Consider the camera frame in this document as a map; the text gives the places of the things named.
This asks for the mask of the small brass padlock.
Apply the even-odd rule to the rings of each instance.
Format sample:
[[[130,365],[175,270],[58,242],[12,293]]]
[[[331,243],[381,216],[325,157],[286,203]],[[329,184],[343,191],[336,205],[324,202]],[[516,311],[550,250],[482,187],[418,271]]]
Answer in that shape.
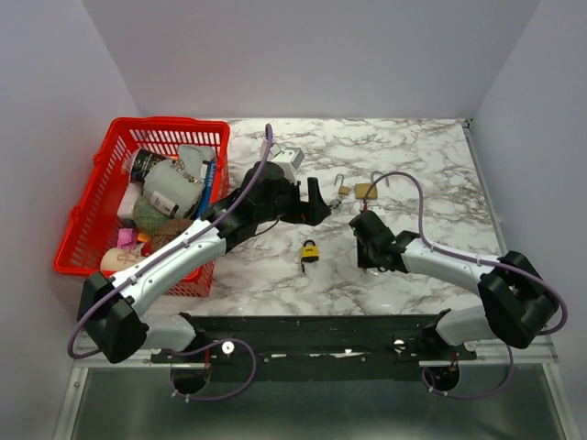
[[[339,198],[346,198],[350,194],[350,188],[345,185],[345,176],[341,173],[337,174],[334,180],[334,186],[337,189],[337,196]]]

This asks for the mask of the large brass padlock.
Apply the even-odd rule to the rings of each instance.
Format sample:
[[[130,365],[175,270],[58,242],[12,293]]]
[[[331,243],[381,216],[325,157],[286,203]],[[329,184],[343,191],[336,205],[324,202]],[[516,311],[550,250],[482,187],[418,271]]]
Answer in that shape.
[[[377,186],[374,184],[379,178],[384,179],[385,185],[390,186],[389,178],[383,176],[383,172],[379,170],[372,171],[370,174],[370,180],[354,185],[354,196],[356,200],[371,201],[378,198]]]

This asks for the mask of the yellow black padlock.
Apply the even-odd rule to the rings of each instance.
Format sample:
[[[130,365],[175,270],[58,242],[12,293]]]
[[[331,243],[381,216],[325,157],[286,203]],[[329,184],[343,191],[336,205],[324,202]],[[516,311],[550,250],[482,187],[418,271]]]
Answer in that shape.
[[[300,252],[300,266],[303,273],[305,273],[305,266],[310,263],[318,262],[320,259],[319,250],[316,242],[313,239],[307,239],[301,248]]]

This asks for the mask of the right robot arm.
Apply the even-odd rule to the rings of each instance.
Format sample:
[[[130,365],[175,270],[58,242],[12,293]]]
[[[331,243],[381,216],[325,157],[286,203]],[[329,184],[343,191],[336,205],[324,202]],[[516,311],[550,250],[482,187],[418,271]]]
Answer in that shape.
[[[437,315],[422,336],[422,348],[441,359],[455,346],[474,340],[499,339],[510,347],[526,348],[561,302],[546,288],[524,256],[510,252],[504,258],[456,257],[452,249],[429,247],[420,235],[394,235],[385,226],[353,230],[358,247],[377,269],[425,275],[476,294],[481,303]]]

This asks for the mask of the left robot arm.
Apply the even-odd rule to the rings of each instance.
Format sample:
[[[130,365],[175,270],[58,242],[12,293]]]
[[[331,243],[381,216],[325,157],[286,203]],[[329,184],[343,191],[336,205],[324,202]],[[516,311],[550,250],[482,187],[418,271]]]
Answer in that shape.
[[[112,276],[97,271],[87,278],[76,328],[111,363],[149,348],[172,350],[184,362],[197,360],[204,341],[188,317],[150,316],[149,308],[189,273],[252,238],[263,223],[321,224],[331,211],[317,178],[308,178],[307,192],[302,200],[300,184],[288,180],[280,165],[256,163],[239,188],[210,204],[171,243]]]

